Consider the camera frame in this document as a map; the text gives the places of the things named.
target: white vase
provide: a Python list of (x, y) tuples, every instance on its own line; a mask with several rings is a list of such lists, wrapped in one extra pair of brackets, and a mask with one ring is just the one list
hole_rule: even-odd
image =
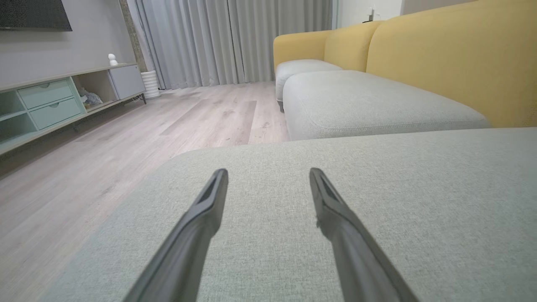
[(161, 92), (158, 90), (157, 72), (153, 70), (141, 74), (143, 84), (146, 86), (146, 91), (144, 92), (146, 99), (161, 96)]

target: cabinet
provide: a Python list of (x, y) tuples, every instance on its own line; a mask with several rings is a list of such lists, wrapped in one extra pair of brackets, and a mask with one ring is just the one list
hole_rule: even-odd
[[(86, 109), (80, 99), (82, 87), (103, 103)], [(134, 96), (143, 98), (144, 92), (136, 64), (0, 87), (0, 154)]]

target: drawer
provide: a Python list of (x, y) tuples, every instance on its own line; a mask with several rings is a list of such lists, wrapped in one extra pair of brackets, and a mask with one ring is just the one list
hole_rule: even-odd
[(80, 113), (80, 107), (74, 98), (54, 103), (30, 112), (39, 130), (52, 126)]
[(28, 109), (73, 96), (67, 80), (45, 83), (18, 91)]

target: gray curtain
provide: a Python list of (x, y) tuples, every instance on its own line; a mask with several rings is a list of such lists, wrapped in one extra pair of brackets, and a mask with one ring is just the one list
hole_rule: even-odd
[(167, 89), (274, 79), (272, 42), (331, 29), (331, 0), (136, 0)]

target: wooden floor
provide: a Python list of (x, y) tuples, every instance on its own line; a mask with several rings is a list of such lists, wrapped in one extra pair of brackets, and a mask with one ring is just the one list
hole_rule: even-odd
[(166, 160), (287, 141), (274, 82), (174, 90), (118, 106), (0, 162), (0, 301), (35, 301), (84, 241)]

